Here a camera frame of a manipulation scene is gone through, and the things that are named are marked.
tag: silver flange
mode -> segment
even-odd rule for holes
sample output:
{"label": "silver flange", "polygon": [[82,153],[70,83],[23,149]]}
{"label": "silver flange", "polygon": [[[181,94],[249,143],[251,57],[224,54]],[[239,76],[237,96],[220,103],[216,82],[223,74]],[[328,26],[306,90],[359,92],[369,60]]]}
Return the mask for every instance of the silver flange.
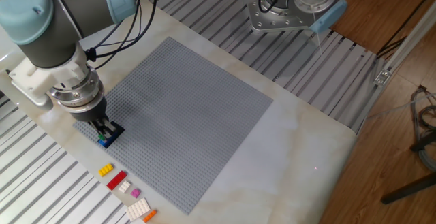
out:
{"label": "silver flange", "polygon": [[316,3],[316,4],[308,4],[305,3],[303,0],[294,0],[295,5],[297,6],[297,8],[303,12],[306,13],[318,13],[321,12],[323,10],[328,9],[330,6],[332,6],[336,0],[324,0],[321,3]]}
{"label": "silver flange", "polygon": [[92,110],[93,108],[98,106],[99,103],[104,98],[103,84],[101,82],[99,82],[98,87],[99,87],[99,90],[91,102],[89,102],[83,106],[78,106],[78,107],[62,106],[62,108],[71,114],[81,114],[81,113],[85,113],[85,112]]}
{"label": "silver flange", "polygon": [[98,93],[103,90],[97,72],[90,67],[86,78],[71,89],[51,88],[50,94],[58,100],[59,104],[68,108],[76,108],[87,105],[95,100]]}

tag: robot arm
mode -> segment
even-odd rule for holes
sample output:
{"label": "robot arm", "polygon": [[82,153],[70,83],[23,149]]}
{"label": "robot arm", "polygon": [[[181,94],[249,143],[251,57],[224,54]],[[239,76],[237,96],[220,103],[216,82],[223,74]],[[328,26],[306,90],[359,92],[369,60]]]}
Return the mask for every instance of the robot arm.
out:
{"label": "robot arm", "polygon": [[27,56],[10,72],[12,84],[45,110],[50,93],[108,146],[123,129],[109,122],[103,84],[78,41],[135,11],[135,0],[0,0],[0,25]]}

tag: pink lego brick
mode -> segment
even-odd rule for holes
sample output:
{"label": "pink lego brick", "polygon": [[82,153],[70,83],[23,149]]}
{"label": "pink lego brick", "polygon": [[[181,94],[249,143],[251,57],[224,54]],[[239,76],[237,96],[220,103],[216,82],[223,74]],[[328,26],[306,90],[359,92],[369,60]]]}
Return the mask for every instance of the pink lego brick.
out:
{"label": "pink lego brick", "polygon": [[134,189],[130,195],[134,196],[135,198],[138,198],[139,194],[141,194],[141,191]]}

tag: lego baseplate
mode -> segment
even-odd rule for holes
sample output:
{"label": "lego baseplate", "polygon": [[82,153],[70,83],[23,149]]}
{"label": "lego baseplate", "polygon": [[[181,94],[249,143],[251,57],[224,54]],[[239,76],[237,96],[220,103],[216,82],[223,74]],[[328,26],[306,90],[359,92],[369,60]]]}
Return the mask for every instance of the lego baseplate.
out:
{"label": "lego baseplate", "polygon": [[[272,103],[171,38],[106,99],[125,132],[102,149],[185,214]],[[91,126],[74,126],[97,143]]]}

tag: white lego brick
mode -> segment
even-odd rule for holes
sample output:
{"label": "white lego brick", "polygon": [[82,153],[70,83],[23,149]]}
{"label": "white lego brick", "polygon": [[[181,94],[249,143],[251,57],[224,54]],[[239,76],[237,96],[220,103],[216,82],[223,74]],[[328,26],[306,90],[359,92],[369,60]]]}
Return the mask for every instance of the white lego brick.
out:
{"label": "white lego brick", "polygon": [[130,183],[125,180],[119,189],[122,193],[125,193],[129,187],[130,187]]}
{"label": "white lego brick", "polygon": [[143,198],[140,201],[128,207],[125,212],[127,213],[127,216],[129,216],[130,221],[134,221],[135,219],[147,213],[148,211],[150,211],[149,203],[147,203],[145,198]]}

